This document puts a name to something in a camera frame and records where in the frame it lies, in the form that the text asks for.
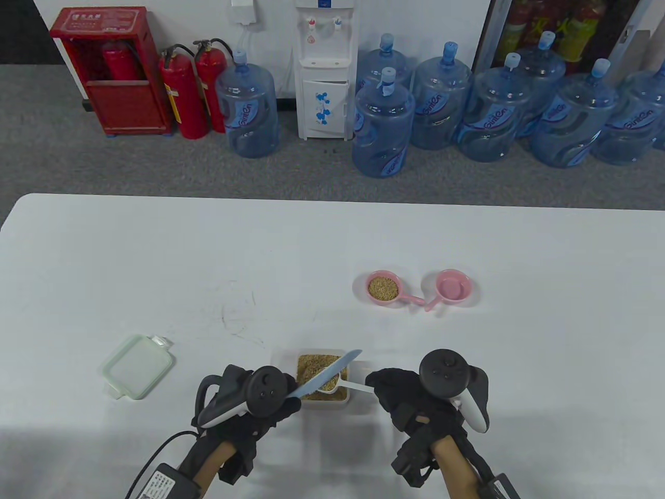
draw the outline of water dispenser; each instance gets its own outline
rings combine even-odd
[[[353,137],[358,60],[355,0],[294,0],[300,138]]]

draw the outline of pink measuring cup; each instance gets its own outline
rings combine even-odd
[[[455,269],[443,270],[436,276],[437,297],[425,306],[425,312],[429,312],[441,302],[449,305],[461,303],[471,296],[472,292],[473,281],[468,275]]]
[[[373,279],[376,279],[377,277],[387,277],[391,281],[393,281],[397,285],[397,298],[394,298],[392,300],[378,300],[374,298],[370,294],[370,282],[372,282]],[[395,303],[398,300],[402,301],[410,301],[411,303],[415,303],[416,305],[424,306],[425,300],[422,298],[418,298],[417,296],[411,296],[407,295],[404,293],[404,285],[402,284],[402,281],[400,280],[399,277],[397,277],[395,274],[392,272],[389,272],[387,270],[377,270],[376,272],[372,272],[369,277],[367,277],[367,281],[365,281],[365,293],[367,293],[367,296],[369,296],[369,299],[372,300],[374,303],[377,305],[381,305],[385,307],[386,305],[390,305],[391,303]]]

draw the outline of electrical socket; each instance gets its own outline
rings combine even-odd
[[[254,0],[231,0],[231,18],[234,23],[248,26],[256,22]]]

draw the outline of blue water jug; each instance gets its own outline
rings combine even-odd
[[[521,49],[517,68],[531,82],[531,100],[527,104],[517,137],[531,135],[557,91],[557,85],[566,74],[566,63],[559,54],[550,50],[556,35],[543,31],[537,47]]]
[[[384,33],[381,35],[379,49],[369,52],[358,61],[356,94],[366,84],[378,85],[383,68],[393,68],[397,72],[395,82],[408,89],[411,88],[412,71],[409,69],[404,54],[392,48],[394,43],[395,37],[390,33]]]
[[[457,43],[448,42],[443,57],[429,59],[416,69],[416,116],[411,143],[421,149],[449,146],[464,115],[471,90],[471,70],[455,59],[457,49]]]
[[[515,142],[525,105],[531,98],[529,82],[515,68],[519,54],[509,53],[502,68],[476,76],[462,124],[458,147],[475,161],[503,158]]]
[[[229,145],[244,158],[261,158],[279,145],[275,81],[267,69],[247,64],[243,50],[215,82]]]
[[[619,102],[591,154],[606,163],[627,165],[644,156],[663,129],[665,63],[656,73],[633,73],[618,93]]]
[[[602,81],[609,68],[598,59],[590,75],[564,79],[531,138],[538,160],[555,168],[584,161],[616,107],[616,91]]]
[[[378,88],[366,85],[356,95],[353,163],[365,175],[386,178],[401,171],[411,137],[416,102],[396,84],[394,68],[384,68]]]

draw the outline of fire extinguisher cabinet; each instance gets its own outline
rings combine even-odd
[[[145,7],[73,7],[51,28],[107,135],[171,134],[173,114]]]

